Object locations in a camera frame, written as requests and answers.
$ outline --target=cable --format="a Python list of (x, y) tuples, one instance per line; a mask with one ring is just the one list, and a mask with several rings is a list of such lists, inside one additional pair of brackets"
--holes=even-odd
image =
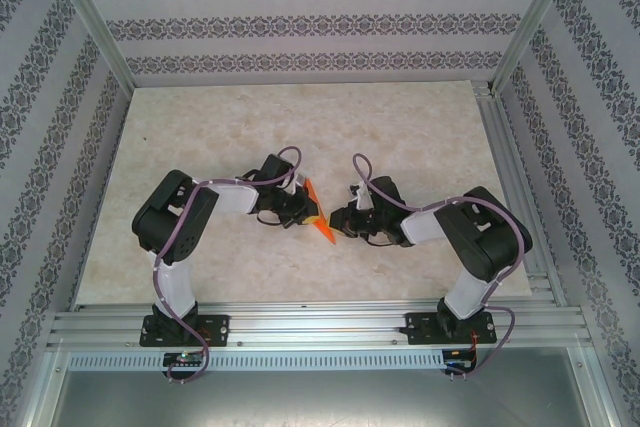
[[(367, 167), (369, 168), (369, 172), (367, 174), (365, 174), (362, 171), (362, 169), (360, 169), (360, 166), (358, 165), (358, 159), (362, 159), (362, 160), (364, 160), (366, 162)], [(500, 307), (498, 307), (498, 306), (488, 306), (487, 302), (489, 300), (489, 297), (491, 297), (491, 295), (496, 291), (496, 289), (502, 283), (502, 281), (504, 279), (506, 279), (509, 275), (511, 275), (513, 273), (513, 271), (518, 268), (520, 263), (522, 263), (522, 259), (524, 258), (524, 237), (522, 236), (522, 232), (520, 232), (520, 229), (518, 228), (518, 226), (514, 222), (514, 220), (511, 218), (511, 216), (509, 214), (507, 214), (507, 212), (505, 212), (503, 209), (501, 209), (500, 207), (492, 204), (491, 202), (487, 202), (486, 200), (483, 200), (483, 199), (477, 199), (475, 197), (466, 197), (466, 196), (450, 197), (450, 198), (448, 198), (446, 200), (441, 200), (439, 202), (434, 202), (434, 203), (429, 204), (429, 205), (427, 205), (425, 207), (422, 207), (422, 208), (411, 207), (409, 205), (402, 204), (402, 203), (396, 201), (395, 199), (393, 199), (392, 197), (388, 196), (387, 194), (385, 194), (382, 190), (378, 189), (373, 184), (373, 182), (371, 182), (371, 177), (373, 175), (373, 166), (371, 165), (371, 161), (365, 155), (363, 155), (361, 153), (354, 154), (353, 155), (353, 166), (355, 167), (356, 172), (358, 173), (360, 178), (364, 181), (364, 183), (367, 185), (367, 187), (369, 189), (373, 190), (380, 197), (382, 197), (383, 199), (385, 199), (388, 202), (391, 202), (393, 205), (395, 205), (396, 207), (399, 207), (401, 209), (407, 210), (409, 212), (424, 212), (424, 211), (438, 209), (440, 207), (443, 207), (446, 204), (452, 204), (452, 203), (455, 203), (455, 202), (469, 202), (469, 203), (472, 203), (472, 204), (481, 205), (481, 206), (483, 206), (483, 207), (485, 207), (485, 208), (487, 208), (489, 210), (492, 210), (493, 212), (498, 214), (500, 217), (502, 217), (505, 220), (505, 222), (507, 222), (509, 227), (511, 227), (511, 230), (513, 231), (513, 234), (516, 237), (516, 241), (518, 242), (518, 255), (516, 256), (516, 260), (513, 262), (513, 264), (509, 268), (503, 269), (502, 272), (500, 272), (498, 274), (498, 276), (495, 278), (493, 284), (491, 284), (491, 286), (489, 287), (487, 292), (484, 294), (484, 296), (480, 300), (480, 303), (482, 304), (482, 306), (484, 308), (486, 308), (487, 310), (499, 310), (499, 311), (507, 312), (511, 316), (511, 322), (509, 324), (509, 328), (507, 329), (507, 332), (502, 337), (502, 340), (500, 340), (500, 342), (498, 343), (496, 348), (493, 349), (491, 354), (489, 354), (489, 356), (484, 360), (484, 362), (482, 362), (482, 364), (480, 364), (478, 367), (476, 367), (469, 374), (465, 374), (461, 370), (449, 367), (451, 370), (454, 370), (454, 371), (458, 370), (458, 373), (463, 374), (465, 376), (475, 375), (475, 373), (480, 371), (480, 370), (482, 370), (486, 366), (486, 364), (491, 359), (493, 359), (493, 357), (500, 351), (500, 349), (502, 349), (504, 344), (506, 344), (508, 342), (509, 336), (511, 335), (511, 332), (513, 332), (513, 328), (516, 325), (516, 314), (513, 312), (513, 310), (511, 310), (508, 307), (502, 307), (502, 306), (500, 306)]]
[(260, 218), (260, 212), (258, 212), (256, 214), (256, 220), (261, 223), (262, 225), (268, 225), (269, 227), (279, 227), (282, 225), (282, 222), (278, 221), (278, 222), (268, 222), (266, 220), (262, 220)]
[(210, 180), (199, 182), (194, 187), (193, 191), (191, 192), (191, 195), (189, 195), (189, 199), (187, 199), (187, 203), (185, 204), (184, 209), (182, 209), (182, 212), (180, 213), (180, 217), (178, 217), (178, 222), (176, 223), (176, 226), (173, 228), (173, 231), (171, 232), (171, 235), (167, 239), (167, 242), (164, 244), (164, 247), (162, 247), (162, 249), (156, 256), (156, 260), (153, 263), (153, 287), (156, 291), (158, 299), (160, 300), (160, 303), (165, 308), (167, 313), (171, 316), (171, 318), (176, 322), (178, 322), (178, 324), (180, 324), (187, 332), (193, 335), (198, 342), (200, 342), (200, 345), (202, 345), (203, 354), (205, 356), (205, 360), (202, 363), (202, 367), (200, 367), (200, 370), (198, 370), (197, 372), (194, 372), (193, 375), (187, 377), (186, 379), (178, 380), (171, 377), (171, 370), (173, 369), (173, 367), (177, 365), (177, 364), (171, 364), (167, 369), (167, 378), (169, 379), (170, 383), (186, 384), (188, 382), (193, 382), (194, 380), (196, 380), (198, 377), (200, 377), (204, 373), (205, 370), (207, 370), (207, 367), (209, 366), (210, 355), (209, 355), (209, 344), (207, 343), (207, 341), (198, 332), (196, 332), (193, 328), (191, 328), (189, 324), (187, 324), (184, 320), (182, 320), (179, 315), (177, 315), (173, 311), (173, 309), (171, 308), (169, 303), (166, 301), (162, 293), (162, 289), (160, 288), (160, 264), (162, 263), (162, 258), (167, 254), (167, 252), (175, 242), (176, 237), (180, 233), (180, 229), (182, 229), (182, 226), (184, 225), (184, 222), (187, 218), (187, 214), (189, 213), (189, 210), (191, 210), (191, 206), (193, 205), (196, 195), (198, 195), (198, 192), (200, 191), (200, 189), (202, 189), (203, 187), (207, 187), (209, 185), (220, 185), (220, 184), (248, 185), (250, 187), (259, 187), (262, 185), (277, 184), (278, 182), (281, 182), (285, 180), (287, 177), (295, 174), (296, 170), (298, 170), (298, 168), (300, 167), (300, 164), (302, 163), (302, 151), (294, 145), (290, 145), (282, 149), (280, 152), (278, 152), (278, 157), (280, 157), (282, 154), (290, 150), (293, 150), (298, 155), (296, 163), (286, 174), (281, 175), (280, 177), (276, 177), (275, 179), (261, 180), (261, 181), (246, 181), (246, 180), (239, 180), (239, 179), (210, 179)]
[(471, 350), (473, 351), (473, 359), (471, 362), (475, 362), (478, 359), (478, 334), (475, 330), (471, 331)]
[(372, 247), (391, 247), (393, 244), (389, 242), (388, 244), (376, 244), (371, 242), (369, 239), (364, 239), (364, 241)]

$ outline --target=wall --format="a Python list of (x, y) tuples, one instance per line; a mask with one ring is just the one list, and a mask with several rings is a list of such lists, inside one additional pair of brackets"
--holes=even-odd
[(0, 426), (78, 281), (128, 101), (69, 0), (0, 0)]
[(490, 80), (531, 0), (94, 0), (140, 86)]
[(640, 425), (640, 0), (554, 0), (502, 92), (570, 301)]

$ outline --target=beige tabletop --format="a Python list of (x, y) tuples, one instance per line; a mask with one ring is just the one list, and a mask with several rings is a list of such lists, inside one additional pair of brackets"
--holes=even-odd
[[(500, 182), (469, 82), (137, 89), (107, 188), (79, 304), (151, 303), (151, 265), (131, 220), (172, 169), (234, 177), (297, 145), (325, 213), (350, 200), (354, 152), (421, 206)], [(201, 302), (439, 298), (461, 264), (446, 240), (375, 248), (329, 243), (313, 226), (288, 230), (250, 215), (212, 215), (190, 257)], [(528, 296), (524, 269), (496, 295)]]

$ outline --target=orange block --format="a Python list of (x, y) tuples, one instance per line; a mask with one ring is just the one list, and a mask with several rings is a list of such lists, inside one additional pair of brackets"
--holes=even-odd
[(333, 236), (333, 232), (329, 228), (329, 224), (327, 224), (327, 219), (322, 212), (322, 208), (320, 207), (320, 202), (318, 201), (318, 196), (316, 195), (315, 190), (313, 190), (313, 185), (309, 179), (305, 180), (304, 183), (305, 189), (309, 192), (309, 197), (313, 200), (318, 206), (318, 218), (313, 221), (313, 225), (315, 225), (320, 232), (324, 234), (324, 236), (329, 239), (332, 244), (336, 243), (336, 238)]

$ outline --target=black bracket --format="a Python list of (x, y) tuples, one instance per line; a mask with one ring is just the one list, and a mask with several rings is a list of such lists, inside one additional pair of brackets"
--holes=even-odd
[[(195, 330), (209, 344), (209, 347), (226, 347), (229, 338), (228, 315), (198, 315), (195, 319)], [(157, 327), (157, 316), (147, 315), (142, 323), (140, 333), (141, 347), (199, 347), (200, 342), (189, 335), (186, 341), (176, 338), (165, 338)]]
[(400, 333), (407, 336), (409, 345), (471, 344), (474, 334), (477, 344), (495, 344), (498, 341), (489, 312), (480, 312), (460, 321), (451, 337), (438, 324), (437, 315), (437, 312), (409, 312), (404, 316), (407, 326), (400, 328)]

